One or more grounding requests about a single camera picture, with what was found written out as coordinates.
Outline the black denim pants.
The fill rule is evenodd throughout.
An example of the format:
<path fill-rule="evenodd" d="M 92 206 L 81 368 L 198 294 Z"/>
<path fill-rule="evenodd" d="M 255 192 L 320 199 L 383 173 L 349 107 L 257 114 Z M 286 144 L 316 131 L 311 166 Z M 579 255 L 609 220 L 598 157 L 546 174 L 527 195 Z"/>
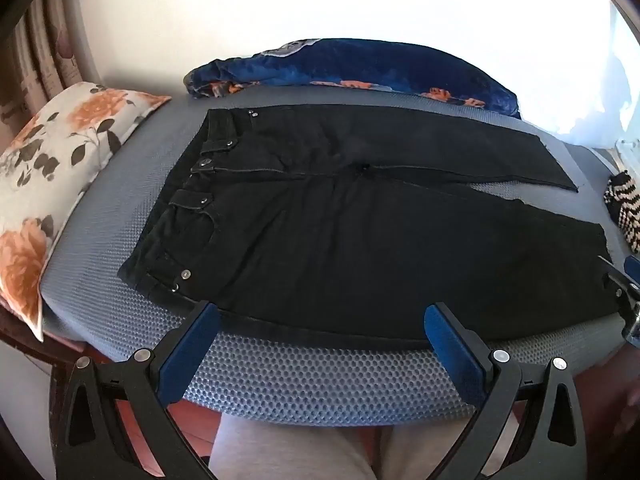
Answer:
<path fill-rule="evenodd" d="M 489 341 L 614 314 L 603 229 L 484 191 L 577 191 L 541 140 L 364 105 L 210 110 L 119 269 L 165 309 L 218 307 L 229 332 L 414 349 L 442 302 Z"/>

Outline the grey mesh mattress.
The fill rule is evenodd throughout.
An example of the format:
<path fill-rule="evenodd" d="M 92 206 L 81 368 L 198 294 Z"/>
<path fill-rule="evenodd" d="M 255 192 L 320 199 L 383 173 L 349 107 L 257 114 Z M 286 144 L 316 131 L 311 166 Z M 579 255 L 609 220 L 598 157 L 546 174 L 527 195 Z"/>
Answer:
<path fill-rule="evenodd" d="M 533 133 L 499 114 L 397 93 L 332 88 L 253 89 L 221 100 L 172 99 L 136 129 L 100 172 L 56 244 L 41 293 L 44 325 L 122 361 L 180 322 L 126 286 L 118 269 L 134 249 L 169 170 L 208 110 L 293 104 L 426 110 Z M 469 415 L 432 352 L 295 347 L 220 334 L 186 390 L 211 410 L 277 424 L 396 425 Z"/>

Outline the black white striped cloth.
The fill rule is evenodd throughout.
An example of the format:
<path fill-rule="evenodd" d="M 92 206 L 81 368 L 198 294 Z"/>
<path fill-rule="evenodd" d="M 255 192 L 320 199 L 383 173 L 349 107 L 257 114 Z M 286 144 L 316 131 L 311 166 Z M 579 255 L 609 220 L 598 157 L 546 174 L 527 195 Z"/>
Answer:
<path fill-rule="evenodd" d="M 603 194 L 611 219 L 617 224 L 634 254 L 640 248 L 640 197 L 636 181 L 627 171 L 608 178 Z"/>

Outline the white orange floral pillow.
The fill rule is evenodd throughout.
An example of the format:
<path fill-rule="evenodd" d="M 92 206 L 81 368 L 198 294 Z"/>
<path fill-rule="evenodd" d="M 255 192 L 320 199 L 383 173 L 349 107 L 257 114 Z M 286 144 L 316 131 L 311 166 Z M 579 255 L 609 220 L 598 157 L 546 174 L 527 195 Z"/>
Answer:
<path fill-rule="evenodd" d="M 1 154 L 1 298 L 43 341 L 40 283 L 70 215 L 138 125 L 170 100 L 81 81 Z"/>

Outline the blue floral blanket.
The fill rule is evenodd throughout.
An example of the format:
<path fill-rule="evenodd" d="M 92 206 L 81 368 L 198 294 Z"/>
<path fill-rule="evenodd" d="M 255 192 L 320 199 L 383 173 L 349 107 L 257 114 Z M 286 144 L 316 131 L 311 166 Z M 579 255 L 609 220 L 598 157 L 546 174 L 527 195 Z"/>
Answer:
<path fill-rule="evenodd" d="M 222 98 L 254 86 L 327 86 L 411 94 L 521 117 L 516 94 L 471 63 L 383 40 L 296 40 L 248 58 L 217 58 L 190 70 L 183 84 L 194 98 Z"/>

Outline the wooden headboard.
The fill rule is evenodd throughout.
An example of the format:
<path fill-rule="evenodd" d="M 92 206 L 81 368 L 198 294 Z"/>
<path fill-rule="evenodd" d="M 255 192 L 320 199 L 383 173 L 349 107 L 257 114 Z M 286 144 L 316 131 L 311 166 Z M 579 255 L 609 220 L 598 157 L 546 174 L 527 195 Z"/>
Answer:
<path fill-rule="evenodd" d="M 1 43 L 1 133 L 16 136 L 44 104 L 79 81 L 64 0 L 32 0 Z"/>

